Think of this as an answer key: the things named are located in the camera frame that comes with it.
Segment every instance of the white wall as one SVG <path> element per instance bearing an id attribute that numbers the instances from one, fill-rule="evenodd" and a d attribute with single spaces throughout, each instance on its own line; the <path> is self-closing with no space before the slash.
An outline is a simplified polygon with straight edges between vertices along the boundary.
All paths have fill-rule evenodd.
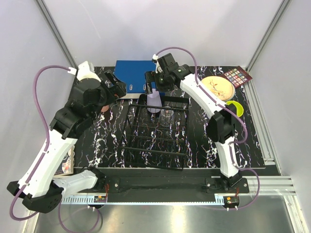
<path id="1" fill-rule="evenodd" d="M 281 168 L 311 229 L 311 2 L 294 0 L 251 70 Z"/>
<path id="2" fill-rule="evenodd" d="M 281 0 L 45 0 L 77 63 L 150 60 L 168 46 L 201 65 L 248 64 Z M 192 64 L 183 52 L 180 63 Z"/>
<path id="3" fill-rule="evenodd" d="M 3 0 L 0 7 L 0 226 L 1 232 L 21 232 L 11 220 L 10 181 L 27 171 L 45 140 L 33 102 L 32 83 L 46 65 L 69 66 L 33 0 Z M 38 98 L 48 122 L 69 96 L 73 78 L 66 71 L 46 71 L 38 82 Z M 16 216 L 25 216 L 19 201 Z"/>

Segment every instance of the blue folder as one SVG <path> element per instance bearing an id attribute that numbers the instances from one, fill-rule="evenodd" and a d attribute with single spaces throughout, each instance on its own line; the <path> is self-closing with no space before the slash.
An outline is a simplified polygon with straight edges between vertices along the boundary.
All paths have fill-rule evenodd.
<path id="1" fill-rule="evenodd" d="M 152 61 L 121 61 L 116 62 L 114 74 L 126 83 L 127 95 L 123 99 L 138 99 L 145 93 L 145 72 L 154 71 L 156 65 Z"/>

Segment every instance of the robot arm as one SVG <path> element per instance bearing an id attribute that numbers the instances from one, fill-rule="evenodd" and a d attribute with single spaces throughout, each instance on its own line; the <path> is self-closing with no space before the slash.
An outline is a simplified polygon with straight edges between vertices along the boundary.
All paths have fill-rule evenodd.
<path id="1" fill-rule="evenodd" d="M 145 73 L 147 94 L 152 93 L 152 82 L 155 83 L 157 90 L 160 92 L 171 91 L 176 85 L 189 94 L 202 107 L 210 119 L 206 132 L 217 147 L 223 184 L 224 186 L 232 187 L 242 178 L 239 170 L 236 168 L 236 157 L 233 156 L 232 161 L 230 156 L 230 149 L 235 154 L 234 146 L 229 144 L 229 142 L 234 141 L 236 120 L 218 105 L 225 106 L 234 113 L 236 113 L 236 107 L 233 104 L 226 105 L 225 102 L 218 99 L 199 81 L 201 87 L 216 100 L 216 103 L 208 98 L 199 87 L 199 84 L 196 83 L 192 68 L 188 65 L 179 66 L 170 53 L 160 58 L 154 56 L 153 61 L 157 63 L 156 71 Z"/>
<path id="2" fill-rule="evenodd" d="M 99 78 L 88 62 L 80 64 L 78 70 L 72 68 L 69 73 L 76 75 L 78 83 L 73 87 L 65 107 L 56 112 L 50 124 L 48 151 L 44 151 L 45 141 L 26 174 L 19 181 L 10 182 L 7 186 L 8 191 L 15 196 L 26 184 L 41 154 L 45 153 L 39 167 L 19 196 L 23 198 L 24 206 L 32 211 L 48 213 L 65 196 L 84 189 L 104 188 L 105 175 L 95 168 L 64 178 L 53 176 L 70 148 L 93 124 L 101 108 L 125 96 L 126 84 L 118 80 L 111 71 L 106 71 L 103 78 Z"/>

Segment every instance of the black wire rack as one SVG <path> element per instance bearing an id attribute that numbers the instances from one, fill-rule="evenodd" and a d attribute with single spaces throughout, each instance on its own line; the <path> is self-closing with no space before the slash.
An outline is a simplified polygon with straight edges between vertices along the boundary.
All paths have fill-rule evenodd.
<path id="1" fill-rule="evenodd" d="M 141 95 L 129 106 L 119 143 L 126 165 L 184 168 L 189 99 L 161 96 L 161 102 L 162 107 L 147 106 L 147 96 Z"/>

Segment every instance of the black marble surface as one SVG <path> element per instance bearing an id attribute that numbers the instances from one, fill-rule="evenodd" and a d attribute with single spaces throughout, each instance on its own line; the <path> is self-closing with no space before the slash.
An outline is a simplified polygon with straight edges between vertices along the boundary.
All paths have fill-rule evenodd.
<path id="1" fill-rule="evenodd" d="M 95 72 L 100 76 L 107 69 L 113 70 L 114 68 L 96 67 Z M 217 76 L 230 69 L 232 67 L 198 67 L 198 76 L 200 79 Z M 166 95 L 189 98 L 187 94 L 177 88 Z M 264 160 L 243 86 L 236 89 L 233 100 L 242 104 L 244 108 L 242 120 L 248 130 L 247 141 L 235 146 L 237 161 L 241 167 L 264 167 Z M 118 149 L 118 145 L 128 106 L 133 102 L 137 102 L 137 100 L 119 100 L 110 105 L 109 111 L 99 114 L 94 125 L 85 131 L 75 145 L 75 167 L 125 167 L 124 151 Z M 185 167 L 220 167 L 216 146 L 205 134 L 208 118 L 202 108 L 191 98 L 189 112 L 188 135 L 192 131 L 194 136 L 187 136 L 188 153 Z M 243 127 L 237 124 L 236 138 L 241 140 L 243 135 Z"/>

